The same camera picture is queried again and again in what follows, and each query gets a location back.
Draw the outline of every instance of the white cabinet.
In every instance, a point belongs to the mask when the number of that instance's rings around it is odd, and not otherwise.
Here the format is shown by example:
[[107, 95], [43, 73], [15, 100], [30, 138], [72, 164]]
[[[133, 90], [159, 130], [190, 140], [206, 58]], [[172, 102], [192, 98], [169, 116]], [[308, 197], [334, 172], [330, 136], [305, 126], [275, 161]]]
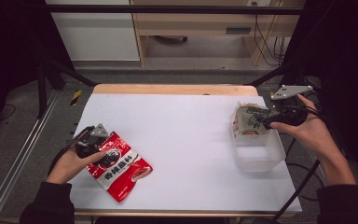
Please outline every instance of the white cabinet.
[[[46, 0], [49, 5], [129, 5], [128, 0]], [[139, 61], [130, 13], [51, 13], [72, 61]]]

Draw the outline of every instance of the gray carpet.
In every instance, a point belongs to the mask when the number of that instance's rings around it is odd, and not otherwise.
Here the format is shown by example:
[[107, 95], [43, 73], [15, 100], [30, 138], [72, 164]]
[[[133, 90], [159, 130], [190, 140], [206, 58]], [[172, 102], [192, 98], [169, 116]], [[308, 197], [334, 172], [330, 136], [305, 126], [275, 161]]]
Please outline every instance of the gray carpet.
[[[242, 84], [255, 80], [267, 73], [267, 71], [79, 71], [85, 77], [90, 77], [96, 82], [103, 83], [172, 83], [172, 84]], [[79, 122], [82, 109], [84, 108], [92, 88], [87, 87], [72, 78], [65, 77], [66, 86], [60, 91], [57, 104], [55, 105], [47, 125], [40, 134], [34, 150], [25, 163], [21, 175], [9, 194], [2, 208], [0, 218], [18, 218], [25, 205], [31, 202], [38, 190], [39, 183], [47, 176], [51, 160], [64, 146], [65, 140], [71, 139], [76, 124]], [[258, 89], [260, 95], [269, 102], [269, 92], [276, 90], [277, 85], [271, 83]], [[76, 105], [70, 105], [75, 91], [82, 90]], [[0, 120], [0, 184], [4, 180], [11, 164], [16, 159], [22, 144], [32, 130], [38, 113], [37, 85], [31, 82], [12, 91], [7, 97], [7, 106], [2, 112]], [[288, 148], [292, 138], [287, 134], [281, 134], [283, 146]], [[312, 159], [307, 150], [295, 143], [288, 161], [311, 167]], [[358, 179], [358, 167], [355, 161], [351, 161], [351, 167]], [[295, 186], [304, 178], [305, 170], [296, 166], [289, 166]], [[304, 188], [302, 196], [316, 198], [315, 190], [321, 184], [313, 177]], [[302, 197], [299, 198], [303, 212], [294, 217], [283, 217], [282, 223], [316, 223], [319, 212], [318, 204]], [[246, 218], [243, 223], [250, 223], [251, 218]]]

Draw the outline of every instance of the table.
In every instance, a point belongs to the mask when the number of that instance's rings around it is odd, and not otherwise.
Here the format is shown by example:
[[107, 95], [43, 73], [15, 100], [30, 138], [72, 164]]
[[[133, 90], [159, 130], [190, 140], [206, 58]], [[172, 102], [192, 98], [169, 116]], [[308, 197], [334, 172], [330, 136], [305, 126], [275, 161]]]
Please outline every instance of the table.
[[[229, 119], [238, 101], [264, 104], [254, 87], [121, 85], [95, 87], [76, 134], [102, 123], [154, 168], [116, 202], [86, 171], [71, 183], [76, 215], [271, 216], [295, 191], [283, 162], [245, 173], [235, 164]], [[287, 209], [301, 212], [296, 199]]]

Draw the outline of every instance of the finger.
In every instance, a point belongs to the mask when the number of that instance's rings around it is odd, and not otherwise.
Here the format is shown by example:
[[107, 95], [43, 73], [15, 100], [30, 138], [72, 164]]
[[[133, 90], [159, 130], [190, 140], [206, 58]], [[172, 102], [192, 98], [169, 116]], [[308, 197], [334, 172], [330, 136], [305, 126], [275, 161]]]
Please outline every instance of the finger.
[[279, 132], [283, 132], [283, 133], [289, 133], [289, 134], [294, 134], [296, 133], [296, 127], [295, 126], [291, 126], [285, 123], [280, 123], [280, 122], [271, 122], [269, 125], [271, 128], [279, 131]]
[[83, 159], [86, 165], [92, 164], [93, 162], [99, 161], [106, 155], [105, 151], [100, 151], [97, 153], [94, 153], [86, 158]]
[[304, 96], [302, 96], [300, 94], [298, 94], [297, 97], [304, 103], [305, 106], [309, 106], [313, 109], [316, 109], [315, 104], [311, 100], [305, 98]]

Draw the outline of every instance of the red food packet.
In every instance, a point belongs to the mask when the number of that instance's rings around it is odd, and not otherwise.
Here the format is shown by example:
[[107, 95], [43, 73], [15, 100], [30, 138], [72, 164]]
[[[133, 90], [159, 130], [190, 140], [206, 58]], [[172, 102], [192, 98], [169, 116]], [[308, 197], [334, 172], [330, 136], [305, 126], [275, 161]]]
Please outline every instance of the red food packet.
[[138, 179], [153, 171], [153, 168], [115, 132], [100, 145], [100, 150], [106, 151], [112, 162], [108, 166], [90, 164], [87, 170], [118, 202], [127, 197]]

